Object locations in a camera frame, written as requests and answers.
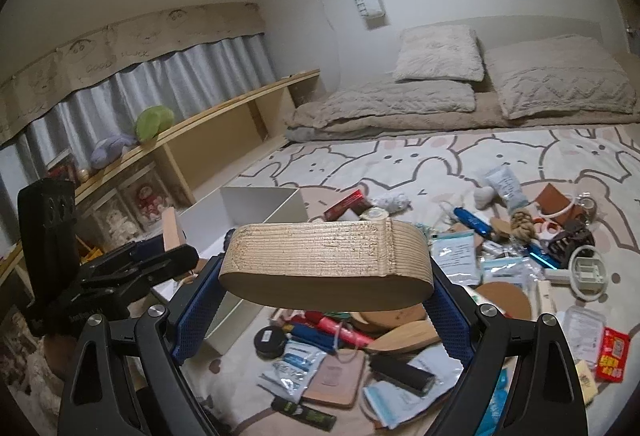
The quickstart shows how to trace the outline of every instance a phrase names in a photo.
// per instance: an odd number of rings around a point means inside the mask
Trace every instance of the bolt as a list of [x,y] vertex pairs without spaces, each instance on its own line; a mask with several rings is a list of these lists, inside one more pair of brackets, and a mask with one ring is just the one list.
[[542,321],[547,326],[555,326],[556,324],[558,324],[558,319],[556,319],[553,315],[550,315],[549,313],[545,313],[544,315],[542,315]]
[[87,320],[86,323],[90,326],[97,326],[102,322],[102,315],[100,313],[94,313]]
[[161,304],[154,304],[147,310],[147,313],[149,313],[149,315],[152,317],[160,317],[164,315],[164,311],[164,306],[162,306]]
[[498,310],[495,306],[491,304],[482,304],[480,305],[480,312],[485,317],[495,317],[498,314]]

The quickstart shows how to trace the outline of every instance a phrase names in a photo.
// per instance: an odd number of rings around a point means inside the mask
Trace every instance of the wooden shelf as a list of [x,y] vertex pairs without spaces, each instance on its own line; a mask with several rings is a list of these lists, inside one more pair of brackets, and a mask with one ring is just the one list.
[[[195,204],[286,144],[284,116],[295,109],[290,91],[312,91],[319,73],[314,69],[294,74],[174,125],[82,184],[76,189],[76,204],[104,190],[124,170],[144,163],[145,157],[156,162],[169,187],[179,187],[186,200]],[[23,260],[19,242],[0,262],[0,285]]]

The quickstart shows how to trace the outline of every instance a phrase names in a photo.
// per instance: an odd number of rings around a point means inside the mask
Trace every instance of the curtain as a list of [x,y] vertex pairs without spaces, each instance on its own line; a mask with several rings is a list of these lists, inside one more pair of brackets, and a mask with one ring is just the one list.
[[147,107],[166,105],[178,123],[274,81],[259,34],[165,54],[69,95],[0,149],[0,254],[19,238],[18,191],[43,177],[47,163],[64,149],[85,168],[98,141],[134,134]]

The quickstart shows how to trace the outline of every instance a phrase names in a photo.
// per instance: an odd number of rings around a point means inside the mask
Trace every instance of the white box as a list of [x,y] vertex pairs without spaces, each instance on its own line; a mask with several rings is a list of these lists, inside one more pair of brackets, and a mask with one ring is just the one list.
[[[231,228],[251,223],[306,223],[305,203],[298,189],[222,187],[185,210],[179,218],[187,238],[202,259],[223,251]],[[205,336],[224,355],[262,306],[227,293]]]

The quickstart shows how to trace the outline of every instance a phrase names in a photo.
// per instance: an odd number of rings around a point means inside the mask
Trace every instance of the fluffy pillow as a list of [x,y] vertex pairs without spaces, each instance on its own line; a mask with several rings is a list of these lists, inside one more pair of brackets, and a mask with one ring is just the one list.
[[396,80],[484,78],[476,32],[469,26],[420,26],[402,32]]
[[563,35],[487,51],[487,72],[505,118],[543,112],[629,114],[636,92],[594,38]]

